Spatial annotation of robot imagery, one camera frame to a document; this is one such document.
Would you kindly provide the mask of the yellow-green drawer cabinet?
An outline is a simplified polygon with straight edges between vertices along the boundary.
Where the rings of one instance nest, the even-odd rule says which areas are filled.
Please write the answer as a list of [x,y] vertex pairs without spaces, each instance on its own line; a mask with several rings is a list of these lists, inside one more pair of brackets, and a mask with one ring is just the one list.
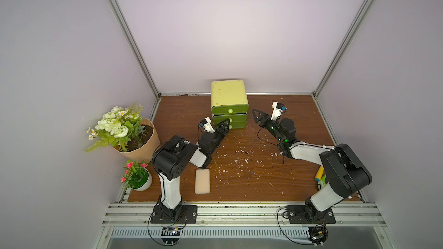
[[[244,81],[213,81],[211,83],[211,107],[216,104],[249,104]],[[212,121],[215,125],[218,125],[219,122],[230,118],[230,129],[244,129],[247,126],[248,112],[231,115],[212,114]]]

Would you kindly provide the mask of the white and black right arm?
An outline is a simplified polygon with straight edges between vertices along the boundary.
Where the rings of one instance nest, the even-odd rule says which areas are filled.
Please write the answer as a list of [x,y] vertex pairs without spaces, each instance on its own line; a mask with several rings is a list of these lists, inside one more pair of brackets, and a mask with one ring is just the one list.
[[324,168],[325,185],[305,201],[305,214],[318,216],[360,191],[373,181],[369,170],[347,144],[320,146],[296,138],[294,121],[281,119],[286,107],[276,106],[273,113],[253,109],[254,121],[278,141],[284,158],[307,161]]

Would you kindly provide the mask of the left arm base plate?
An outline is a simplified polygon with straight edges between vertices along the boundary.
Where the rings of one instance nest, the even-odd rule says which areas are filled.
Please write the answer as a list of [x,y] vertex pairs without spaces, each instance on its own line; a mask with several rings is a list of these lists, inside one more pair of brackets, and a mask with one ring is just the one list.
[[197,220],[197,205],[178,205],[174,210],[163,205],[153,209],[150,223],[152,224],[195,224]]

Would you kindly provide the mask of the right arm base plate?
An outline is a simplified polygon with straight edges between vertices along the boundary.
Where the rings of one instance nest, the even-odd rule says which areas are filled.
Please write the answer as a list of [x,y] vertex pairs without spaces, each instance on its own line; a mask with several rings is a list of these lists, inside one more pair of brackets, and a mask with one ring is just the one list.
[[336,224],[332,209],[317,211],[307,205],[287,205],[290,224]]

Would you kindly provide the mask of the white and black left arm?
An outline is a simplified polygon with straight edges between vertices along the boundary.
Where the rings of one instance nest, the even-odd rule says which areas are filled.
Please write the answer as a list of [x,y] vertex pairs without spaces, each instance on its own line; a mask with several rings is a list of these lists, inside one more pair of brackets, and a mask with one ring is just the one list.
[[173,219],[182,209],[181,174],[189,163],[202,169],[209,166],[212,155],[230,131],[230,120],[225,119],[213,127],[211,120],[205,118],[199,126],[206,132],[197,144],[175,135],[160,145],[152,157],[152,165],[159,176],[162,190],[158,200],[160,210]]

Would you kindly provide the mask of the cream sponge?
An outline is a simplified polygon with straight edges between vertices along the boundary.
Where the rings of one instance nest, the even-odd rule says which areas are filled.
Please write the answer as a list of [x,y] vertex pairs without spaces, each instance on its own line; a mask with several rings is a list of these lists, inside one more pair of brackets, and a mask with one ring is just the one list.
[[211,176],[209,169],[198,169],[195,178],[195,193],[197,195],[209,194],[211,191],[210,180]]

